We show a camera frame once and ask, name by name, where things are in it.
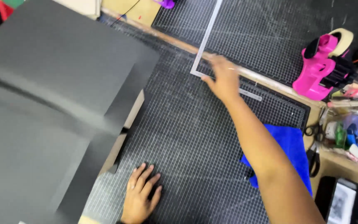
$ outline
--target tape roll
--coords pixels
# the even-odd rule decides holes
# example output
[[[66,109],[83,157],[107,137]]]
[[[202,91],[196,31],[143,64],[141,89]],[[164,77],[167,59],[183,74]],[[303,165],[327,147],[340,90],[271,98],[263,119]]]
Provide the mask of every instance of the tape roll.
[[[330,54],[328,54],[328,57],[341,56],[351,45],[353,41],[353,33],[346,29],[339,28],[331,31],[329,34],[337,37],[339,42],[336,48]]]

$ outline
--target black wire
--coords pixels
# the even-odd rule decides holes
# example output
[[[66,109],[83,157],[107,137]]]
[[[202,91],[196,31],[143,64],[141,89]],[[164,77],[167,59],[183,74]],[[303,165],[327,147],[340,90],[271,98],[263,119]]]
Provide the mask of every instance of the black wire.
[[[140,0],[138,0],[130,9],[128,9],[128,11],[127,11],[126,13],[122,14],[122,15],[120,16],[120,18],[122,18],[122,17],[123,17],[125,14],[127,14],[133,7],[135,7],[135,5],[136,5],[138,2],[140,2]],[[118,18],[117,20],[115,20],[114,23],[112,23],[112,24],[110,25],[110,27],[112,27],[118,20],[120,20],[120,18]]]

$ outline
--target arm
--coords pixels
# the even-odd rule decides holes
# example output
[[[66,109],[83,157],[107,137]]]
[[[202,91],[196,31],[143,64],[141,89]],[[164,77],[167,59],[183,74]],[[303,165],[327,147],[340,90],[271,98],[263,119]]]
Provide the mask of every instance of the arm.
[[[324,223],[313,198],[284,151],[239,96],[235,65],[222,56],[210,60],[216,81],[204,76],[212,92],[226,105],[241,148],[258,177],[271,223]]]

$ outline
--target hand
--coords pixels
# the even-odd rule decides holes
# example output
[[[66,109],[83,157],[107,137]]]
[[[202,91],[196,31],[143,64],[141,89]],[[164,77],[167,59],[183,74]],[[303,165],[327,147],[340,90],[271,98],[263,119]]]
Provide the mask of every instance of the hand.
[[[213,55],[209,62],[214,70],[216,81],[209,76],[202,76],[201,79],[224,104],[238,98],[239,78],[236,66],[221,55]]]
[[[135,168],[129,177],[124,211],[121,216],[121,222],[125,224],[141,224],[150,216],[160,200],[162,186],[157,187],[151,201],[147,197],[154,184],[160,179],[161,174],[157,173],[146,182],[146,179],[154,169],[154,165],[150,165],[143,172],[144,168],[146,168],[146,163],[142,163],[139,168]]]

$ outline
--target blue cloth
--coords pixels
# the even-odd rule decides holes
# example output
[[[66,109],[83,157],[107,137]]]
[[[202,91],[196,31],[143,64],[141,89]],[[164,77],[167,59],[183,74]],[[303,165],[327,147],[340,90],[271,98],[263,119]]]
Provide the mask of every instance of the blue cloth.
[[[292,165],[298,172],[307,190],[312,196],[313,193],[311,191],[310,184],[309,162],[306,157],[302,131],[297,128],[274,126],[270,124],[265,124],[265,127],[281,146],[282,150],[284,150],[288,159],[290,159]],[[245,155],[241,158],[241,162],[247,166],[251,166]],[[256,175],[252,176],[249,181],[253,187],[258,188]]]

